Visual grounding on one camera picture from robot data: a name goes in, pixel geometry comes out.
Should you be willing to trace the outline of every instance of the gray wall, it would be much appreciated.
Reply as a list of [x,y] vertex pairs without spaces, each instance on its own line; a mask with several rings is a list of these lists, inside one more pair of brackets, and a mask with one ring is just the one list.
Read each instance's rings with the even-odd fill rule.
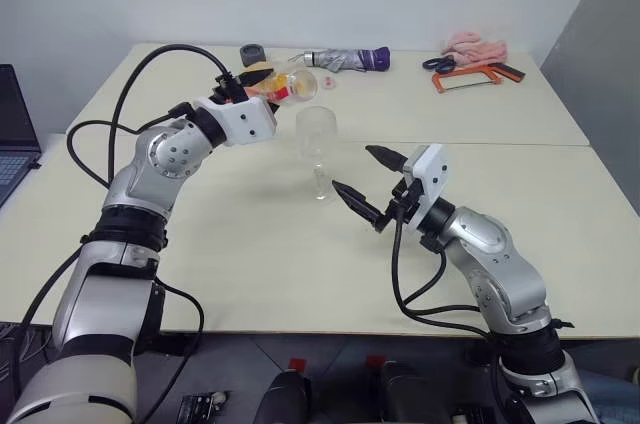
[[542,72],[640,213],[640,0],[581,0]]

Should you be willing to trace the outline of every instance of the white table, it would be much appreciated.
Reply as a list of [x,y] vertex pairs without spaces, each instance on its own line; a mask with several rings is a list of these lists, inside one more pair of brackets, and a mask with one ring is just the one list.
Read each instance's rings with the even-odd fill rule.
[[[109,119],[122,85],[144,56],[160,44],[138,44],[79,114],[76,122]],[[243,67],[237,47],[208,47],[234,73]],[[286,61],[300,49],[268,49]],[[491,144],[588,145],[584,134],[526,54],[508,63],[527,76],[516,84],[478,86],[438,94],[422,62],[435,54],[393,51],[387,72],[313,69],[318,78],[332,75],[335,89],[319,89],[310,102],[334,110],[344,138],[362,142],[443,142]],[[164,114],[184,100],[209,96],[217,68],[202,56],[174,52],[160,56],[134,85],[122,113],[133,127]],[[309,104],[300,104],[299,108]],[[295,111],[278,116],[279,132],[294,132]]]
[[[78,147],[83,159],[104,172],[106,129],[79,133]],[[119,165],[132,147],[133,138],[124,137]],[[414,144],[393,147],[408,153]],[[545,278],[554,315],[576,324],[563,336],[640,335],[639,220],[589,147],[448,148],[452,175],[445,197],[505,223]],[[386,204],[400,177],[353,142],[342,143],[333,174],[378,206]],[[104,197],[104,189],[67,157],[63,143],[38,175],[0,213],[2,320],[22,317],[46,276],[94,226]],[[197,296],[207,330],[451,334],[397,310],[389,275],[392,230],[377,235],[339,200],[318,202],[311,194],[309,171],[286,135],[219,148],[184,186],[168,226],[160,277]],[[405,292],[435,268],[435,257],[415,237],[405,237]],[[35,322],[51,322],[64,281]],[[471,302],[464,279],[450,266],[417,305]],[[194,314],[189,304],[167,296],[163,327],[193,329]],[[475,315],[455,318],[480,324]]]

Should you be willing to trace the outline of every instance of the laptop keyboard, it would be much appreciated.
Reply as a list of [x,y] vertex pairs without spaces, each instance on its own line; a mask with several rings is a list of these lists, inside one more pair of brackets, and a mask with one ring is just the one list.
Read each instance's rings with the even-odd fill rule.
[[27,156],[0,156],[0,186],[9,185],[27,159]]

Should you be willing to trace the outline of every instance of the red tag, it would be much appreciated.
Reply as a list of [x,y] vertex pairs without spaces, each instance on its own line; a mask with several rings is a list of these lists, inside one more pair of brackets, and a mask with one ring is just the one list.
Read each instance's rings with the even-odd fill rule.
[[364,365],[369,369],[381,369],[385,362],[387,362],[385,356],[367,356]]
[[287,369],[293,369],[294,371],[302,374],[304,372],[305,367],[307,367],[307,361],[305,359],[298,359],[296,357],[292,357],[289,360],[289,367],[287,367]]
[[276,101],[280,101],[289,96],[289,89],[287,87],[281,87],[273,93]]

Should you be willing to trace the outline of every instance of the floor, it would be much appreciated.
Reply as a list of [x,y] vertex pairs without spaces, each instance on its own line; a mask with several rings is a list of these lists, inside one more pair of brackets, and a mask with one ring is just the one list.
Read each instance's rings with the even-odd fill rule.
[[[305,375],[312,382],[316,409],[313,423],[379,420],[369,399],[366,363],[371,356],[411,364],[433,380],[434,392],[445,402],[491,404],[486,370],[465,363],[465,351],[472,343],[421,337],[209,334],[151,422],[174,423],[184,395],[224,390],[230,398],[216,422],[251,423],[263,393],[291,358],[306,360]],[[0,351],[2,361],[6,347]],[[581,370],[626,378],[640,366],[640,340],[567,341],[566,347]],[[139,415],[156,399],[178,361],[157,354],[136,358]],[[41,365],[39,357],[26,363],[24,377]],[[10,407],[5,381],[0,383],[0,421]]]

